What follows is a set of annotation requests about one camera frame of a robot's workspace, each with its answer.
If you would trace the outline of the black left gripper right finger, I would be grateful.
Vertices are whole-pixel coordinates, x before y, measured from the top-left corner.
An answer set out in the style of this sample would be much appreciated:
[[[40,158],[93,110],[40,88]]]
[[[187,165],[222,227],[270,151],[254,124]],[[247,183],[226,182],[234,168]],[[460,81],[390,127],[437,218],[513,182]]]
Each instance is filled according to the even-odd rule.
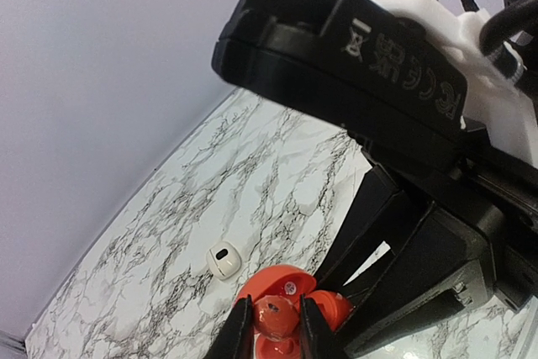
[[[300,349],[301,357],[308,359],[330,358],[331,330],[312,298],[300,298]]]

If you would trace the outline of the red round charging case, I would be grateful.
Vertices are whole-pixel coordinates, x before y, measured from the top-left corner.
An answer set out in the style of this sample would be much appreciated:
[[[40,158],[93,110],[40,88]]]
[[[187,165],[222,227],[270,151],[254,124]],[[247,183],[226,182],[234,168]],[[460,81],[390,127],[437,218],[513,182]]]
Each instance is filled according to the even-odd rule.
[[[319,306],[321,313],[331,330],[337,330],[351,313],[353,305],[344,296],[337,292],[331,292],[317,288],[317,281],[308,272],[290,265],[275,265],[266,267],[245,283],[239,291],[237,298],[251,296],[253,305],[255,302],[268,295],[278,295],[289,299],[299,312],[300,298],[312,298]],[[299,358],[300,342],[299,328],[292,337],[282,341],[272,341],[259,334],[255,327],[256,343],[255,354],[257,358]]]

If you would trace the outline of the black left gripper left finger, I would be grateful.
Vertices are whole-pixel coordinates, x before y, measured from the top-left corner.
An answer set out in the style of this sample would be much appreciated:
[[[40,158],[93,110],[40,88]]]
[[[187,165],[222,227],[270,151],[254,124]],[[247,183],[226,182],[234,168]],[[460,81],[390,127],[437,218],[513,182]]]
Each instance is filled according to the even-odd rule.
[[[209,348],[210,359],[251,359],[254,326],[251,296],[240,298]]]

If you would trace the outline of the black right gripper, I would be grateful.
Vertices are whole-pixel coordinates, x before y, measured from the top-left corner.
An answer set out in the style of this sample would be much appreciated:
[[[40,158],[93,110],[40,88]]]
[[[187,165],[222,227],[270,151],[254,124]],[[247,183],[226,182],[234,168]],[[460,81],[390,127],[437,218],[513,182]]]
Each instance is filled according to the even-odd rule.
[[[498,296],[537,293],[537,171],[480,143],[367,142],[371,164],[314,274],[354,308],[338,329],[364,355]]]

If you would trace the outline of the red earbud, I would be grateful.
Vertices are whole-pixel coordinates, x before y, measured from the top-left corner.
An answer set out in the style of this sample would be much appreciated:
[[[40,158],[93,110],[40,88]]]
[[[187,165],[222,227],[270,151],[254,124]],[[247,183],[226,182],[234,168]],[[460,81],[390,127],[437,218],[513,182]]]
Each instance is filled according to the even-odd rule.
[[[272,341],[282,341],[294,335],[300,316],[293,303],[283,296],[268,295],[254,304],[254,327]]]

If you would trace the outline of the white earbud charging case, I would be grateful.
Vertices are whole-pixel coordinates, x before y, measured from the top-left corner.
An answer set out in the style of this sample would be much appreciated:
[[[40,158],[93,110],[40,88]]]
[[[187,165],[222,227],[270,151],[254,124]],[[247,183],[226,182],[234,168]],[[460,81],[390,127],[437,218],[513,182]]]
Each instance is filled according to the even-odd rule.
[[[210,272],[220,281],[233,277],[241,268],[242,259],[236,248],[228,241],[220,241],[206,253]]]

